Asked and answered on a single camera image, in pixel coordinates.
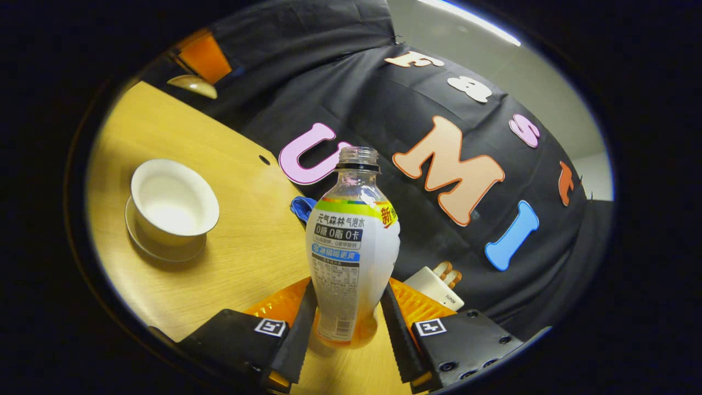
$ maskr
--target bottle neck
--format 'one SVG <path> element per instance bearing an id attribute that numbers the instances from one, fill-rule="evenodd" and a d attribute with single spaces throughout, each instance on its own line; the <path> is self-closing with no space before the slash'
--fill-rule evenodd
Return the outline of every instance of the bottle neck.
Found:
<path id="1" fill-rule="evenodd" d="M 376 186 L 377 171 L 358 169 L 339 169 L 338 185 L 344 186 Z"/>

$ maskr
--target bottle label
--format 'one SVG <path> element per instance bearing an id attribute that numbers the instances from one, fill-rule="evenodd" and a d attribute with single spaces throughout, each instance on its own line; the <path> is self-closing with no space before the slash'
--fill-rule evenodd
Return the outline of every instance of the bottle label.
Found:
<path id="1" fill-rule="evenodd" d="M 319 307 L 323 312 L 333 311 L 320 316 L 317 331 L 329 340 L 347 342 L 353 336 L 360 261 L 362 255 L 373 254 L 371 227 L 379 225 L 376 218 L 387 228 L 397 221 L 397 213 L 390 202 L 374 202 L 371 206 L 365 202 L 322 198 L 307 223 L 308 227 L 314 226 L 310 240 L 311 269 Z"/>

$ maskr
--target screw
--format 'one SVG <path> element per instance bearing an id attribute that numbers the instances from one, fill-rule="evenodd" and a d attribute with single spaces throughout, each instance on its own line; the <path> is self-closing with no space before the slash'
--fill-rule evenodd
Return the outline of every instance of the screw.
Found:
<path id="1" fill-rule="evenodd" d="M 468 376 L 474 375 L 475 373 L 478 373 L 478 371 L 477 371 L 477 370 L 470 370 L 470 371 L 468 371 L 468 372 L 466 372 L 466 373 L 463 373 L 463 374 L 459 377 L 459 379 L 463 380 L 463 379 L 465 379 L 465 378 L 468 377 Z"/>
<path id="2" fill-rule="evenodd" d="M 453 369 L 456 369 L 456 366 L 458 366 L 458 364 L 455 362 L 446 362 L 439 365 L 439 370 L 442 372 L 450 372 Z"/>
<path id="3" fill-rule="evenodd" d="M 485 365 L 483 365 L 483 368 L 487 368 L 488 366 L 492 365 L 493 363 L 497 362 L 496 359 L 491 359 L 490 361 L 487 361 Z"/>

